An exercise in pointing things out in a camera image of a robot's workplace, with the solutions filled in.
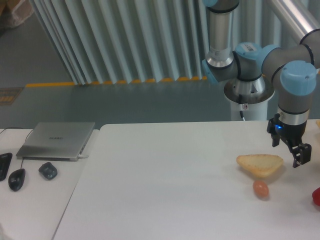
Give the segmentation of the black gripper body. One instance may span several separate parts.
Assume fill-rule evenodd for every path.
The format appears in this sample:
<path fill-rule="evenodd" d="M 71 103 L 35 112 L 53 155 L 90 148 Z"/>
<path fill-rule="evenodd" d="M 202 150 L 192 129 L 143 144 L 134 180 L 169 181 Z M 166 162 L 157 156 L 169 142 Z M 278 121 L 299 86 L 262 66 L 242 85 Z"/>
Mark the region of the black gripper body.
<path fill-rule="evenodd" d="M 291 125 L 280 121 L 280 114 L 277 113 L 273 118 L 268 120 L 266 131 L 271 134 L 278 134 L 287 146 L 297 146 L 302 143 L 302 136 L 305 133 L 307 122 L 302 124 Z"/>

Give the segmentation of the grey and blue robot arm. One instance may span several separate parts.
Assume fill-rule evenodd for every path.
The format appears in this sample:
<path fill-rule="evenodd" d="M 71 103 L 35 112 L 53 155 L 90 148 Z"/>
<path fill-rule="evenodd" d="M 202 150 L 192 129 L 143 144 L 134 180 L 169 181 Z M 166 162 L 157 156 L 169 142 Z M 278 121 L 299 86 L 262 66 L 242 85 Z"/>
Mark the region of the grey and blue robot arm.
<path fill-rule="evenodd" d="M 232 48 L 237 0 L 205 0 L 209 13 L 209 52 L 202 67 L 211 83 L 227 81 L 225 96 L 239 105 L 267 101 L 278 92 L 277 113 L 268 121 L 272 146 L 284 142 L 293 166 L 311 160 L 312 147 L 303 143 L 320 67 L 320 24 L 298 0 L 270 0 L 268 5 L 296 42 L 290 49 L 242 42 Z"/>

